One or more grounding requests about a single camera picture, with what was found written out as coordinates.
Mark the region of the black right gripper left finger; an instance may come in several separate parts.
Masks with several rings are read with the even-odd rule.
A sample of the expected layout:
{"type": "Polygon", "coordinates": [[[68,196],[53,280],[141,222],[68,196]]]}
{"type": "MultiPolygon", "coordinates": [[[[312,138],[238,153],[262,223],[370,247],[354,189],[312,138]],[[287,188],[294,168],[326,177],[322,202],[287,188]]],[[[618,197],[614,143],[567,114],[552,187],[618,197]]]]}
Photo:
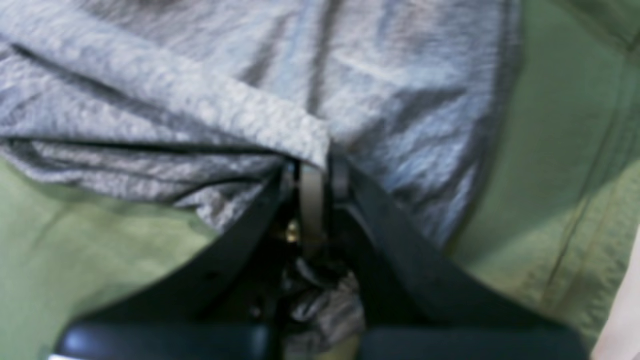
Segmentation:
{"type": "Polygon", "coordinates": [[[249,209],[190,262],[149,287],[77,317],[57,360],[281,360],[285,239],[295,167],[269,177],[249,209]]]}

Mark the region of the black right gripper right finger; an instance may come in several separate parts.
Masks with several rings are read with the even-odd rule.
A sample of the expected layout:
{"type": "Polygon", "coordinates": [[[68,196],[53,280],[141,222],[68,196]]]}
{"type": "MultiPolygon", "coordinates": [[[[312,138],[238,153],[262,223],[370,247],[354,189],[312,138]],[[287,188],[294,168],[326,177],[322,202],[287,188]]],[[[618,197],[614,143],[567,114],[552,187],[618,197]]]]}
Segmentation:
{"type": "Polygon", "coordinates": [[[359,284],[359,360],[587,360],[578,333],[468,275],[343,155],[330,157],[330,238],[359,284]]]}

